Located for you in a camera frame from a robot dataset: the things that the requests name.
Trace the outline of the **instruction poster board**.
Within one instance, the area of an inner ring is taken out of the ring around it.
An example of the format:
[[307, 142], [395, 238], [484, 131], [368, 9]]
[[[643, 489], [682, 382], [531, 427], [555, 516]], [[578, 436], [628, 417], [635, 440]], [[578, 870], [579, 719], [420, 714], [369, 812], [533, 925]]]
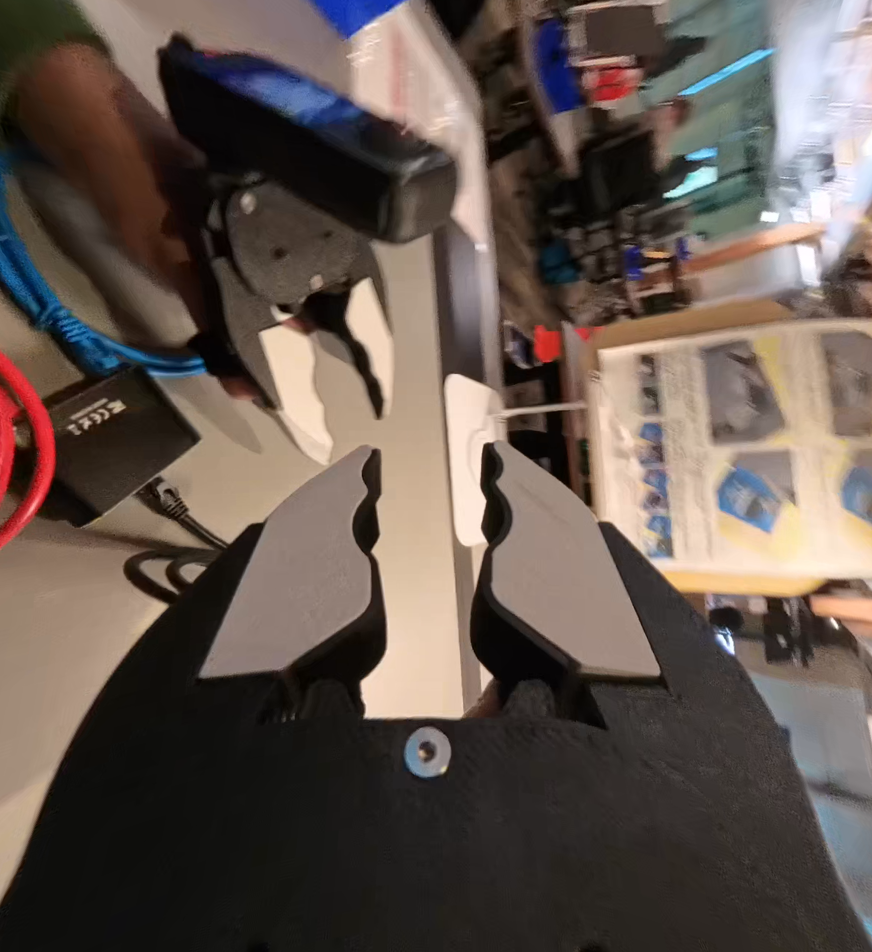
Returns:
[[593, 504], [667, 574], [872, 577], [872, 320], [598, 349]]

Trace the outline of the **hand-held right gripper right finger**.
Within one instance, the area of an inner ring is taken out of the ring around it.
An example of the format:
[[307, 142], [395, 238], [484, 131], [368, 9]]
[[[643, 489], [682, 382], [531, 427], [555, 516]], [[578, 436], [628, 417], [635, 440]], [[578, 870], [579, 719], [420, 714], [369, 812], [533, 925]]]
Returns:
[[566, 694], [594, 682], [659, 685], [660, 664], [600, 524], [508, 442], [483, 448], [488, 544], [470, 641], [492, 678]]

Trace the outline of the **black ethernet hub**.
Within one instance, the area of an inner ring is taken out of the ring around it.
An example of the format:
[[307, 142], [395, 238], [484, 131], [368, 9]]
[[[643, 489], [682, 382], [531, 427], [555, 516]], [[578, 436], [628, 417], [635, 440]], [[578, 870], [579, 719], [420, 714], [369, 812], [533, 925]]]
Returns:
[[56, 467], [44, 518], [85, 528], [201, 442], [197, 428], [141, 368], [85, 380], [45, 398]]

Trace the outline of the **white stand base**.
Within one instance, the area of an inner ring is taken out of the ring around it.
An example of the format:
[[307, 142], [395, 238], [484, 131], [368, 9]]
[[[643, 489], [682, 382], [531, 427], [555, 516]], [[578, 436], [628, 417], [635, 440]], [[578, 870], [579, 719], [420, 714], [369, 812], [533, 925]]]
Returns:
[[460, 545], [474, 548], [486, 542], [482, 530], [486, 499], [481, 488], [484, 446], [507, 441], [510, 420], [585, 411], [587, 402], [505, 408], [497, 391], [454, 373], [443, 381], [443, 408], [455, 537]]

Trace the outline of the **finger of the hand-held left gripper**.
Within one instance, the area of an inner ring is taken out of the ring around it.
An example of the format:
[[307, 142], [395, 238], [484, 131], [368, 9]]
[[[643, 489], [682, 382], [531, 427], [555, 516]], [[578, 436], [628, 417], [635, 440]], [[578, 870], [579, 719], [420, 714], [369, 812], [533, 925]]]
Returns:
[[290, 317], [252, 292], [231, 263], [211, 263], [206, 350], [228, 377], [242, 375], [254, 387], [256, 405], [295, 446], [320, 467], [329, 464], [333, 439], [316, 390], [315, 345], [287, 325]]
[[381, 279], [359, 279], [337, 292], [316, 292], [307, 301], [311, 324], [337, 341], [363, 381], [378, 420], [389, 415], [389, 316]]

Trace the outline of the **person's left hand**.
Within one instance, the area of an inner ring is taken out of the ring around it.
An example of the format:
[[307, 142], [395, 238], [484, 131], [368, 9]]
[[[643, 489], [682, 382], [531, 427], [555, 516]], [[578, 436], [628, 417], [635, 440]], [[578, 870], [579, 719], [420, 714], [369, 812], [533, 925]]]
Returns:
[[40, 54], [15, 83], [11, 116], [124, 255], [203, 328], [204, 294], [176, 203], [199, 159], [109, 55], [79, 42]]

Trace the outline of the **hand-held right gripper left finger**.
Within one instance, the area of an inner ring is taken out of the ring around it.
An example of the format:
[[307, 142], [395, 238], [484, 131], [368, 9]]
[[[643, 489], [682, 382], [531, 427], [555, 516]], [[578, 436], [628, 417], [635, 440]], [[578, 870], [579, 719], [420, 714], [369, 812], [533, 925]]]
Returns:
[[200, 669], [203, 680], [277, 674], [295, 689], [332, 680], [353, 693], [386, 648], [373, 548], [382, 454], [359, 446], [263, 522]]

